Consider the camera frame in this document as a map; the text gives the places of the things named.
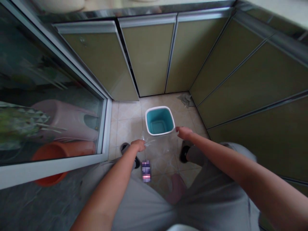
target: glass pane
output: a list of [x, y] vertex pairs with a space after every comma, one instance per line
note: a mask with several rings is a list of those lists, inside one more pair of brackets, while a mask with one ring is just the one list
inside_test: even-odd
[[103, 98], [0, 13], [0, 165], [97, 153]]

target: gray pants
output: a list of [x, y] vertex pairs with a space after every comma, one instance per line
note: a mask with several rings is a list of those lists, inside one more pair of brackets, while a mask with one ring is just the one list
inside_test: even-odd
[[[256, 161], [256, 157], [239, 144], [221, 144]], [[140, 179], [131, 177], [112, 230], [164, 231], [173, 224], [211, 231], [259, 230], [259, 210], [244, 190], [215, 167], [196, 146], [192, 146], [187, 155], [202, 170], [181, 200], [171, 205]], [[84, 177], [80, 191], [82, 199], [89, 198], [114, 163], [102, 163]]]

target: person's right hand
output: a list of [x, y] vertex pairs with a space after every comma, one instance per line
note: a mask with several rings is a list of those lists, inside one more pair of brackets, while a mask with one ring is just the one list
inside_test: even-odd
[[138, 147], [138, 152], [142, 152], [145, 150], [145, 141], [144, 140], [135, 140], [131, 143], [131, 145], [136, 145]]
[[177, 136], [180, 137], [183, 140], [188, 140], [189, 134], [193, 133], [193, 131], [190, 128], [183, 127], [183, 126], [176, 127], [175, 131], [179, 132]]

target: trash can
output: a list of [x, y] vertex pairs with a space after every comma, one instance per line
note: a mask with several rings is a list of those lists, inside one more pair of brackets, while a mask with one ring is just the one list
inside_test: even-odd
[[145, 121], [148, 133], [152, 136], [171, 133], [175, 128], [171, 110], [166, 106], [148, 109], [145, 112]]

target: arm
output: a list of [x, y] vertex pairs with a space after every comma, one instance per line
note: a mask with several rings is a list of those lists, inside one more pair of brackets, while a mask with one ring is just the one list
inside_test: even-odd
[[237, 182], [278, 230], [308, 230], [308, 198], [244, 155], [203, 138], [186, 127], [178, 137], [191, 141], [221, 171]]
[[121, 203], [137, 152], [145, 150], [143, 140], [133, 141], [128, 150], [99, 183], [78, 215], [71, 231], [111, 230]]

